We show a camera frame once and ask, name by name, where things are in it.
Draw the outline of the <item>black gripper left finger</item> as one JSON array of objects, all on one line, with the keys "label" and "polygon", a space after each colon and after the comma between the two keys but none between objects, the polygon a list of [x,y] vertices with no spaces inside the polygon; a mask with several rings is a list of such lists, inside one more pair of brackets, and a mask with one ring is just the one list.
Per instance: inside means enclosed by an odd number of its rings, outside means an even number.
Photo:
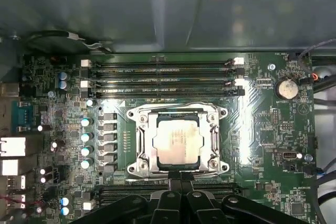
[{"label": "black gripper left finger", "polygon": [[180,223],[182,180],[180,172],[169,172],[169,188],[155,191],[150,200],[126,196],[76,220],[76,223]]}]

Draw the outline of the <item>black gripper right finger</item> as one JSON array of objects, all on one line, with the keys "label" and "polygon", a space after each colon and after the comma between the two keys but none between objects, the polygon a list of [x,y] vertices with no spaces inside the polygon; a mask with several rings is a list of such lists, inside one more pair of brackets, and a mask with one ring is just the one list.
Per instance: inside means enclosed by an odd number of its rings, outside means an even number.
[{"label": "black gripper right finger", "polygon": [[192,173],[181,173],[182,192],[194,223],[301,223],[300,219],[240,195],[227,195],[218,205],[205,191],[194,190],[193,180]]}]

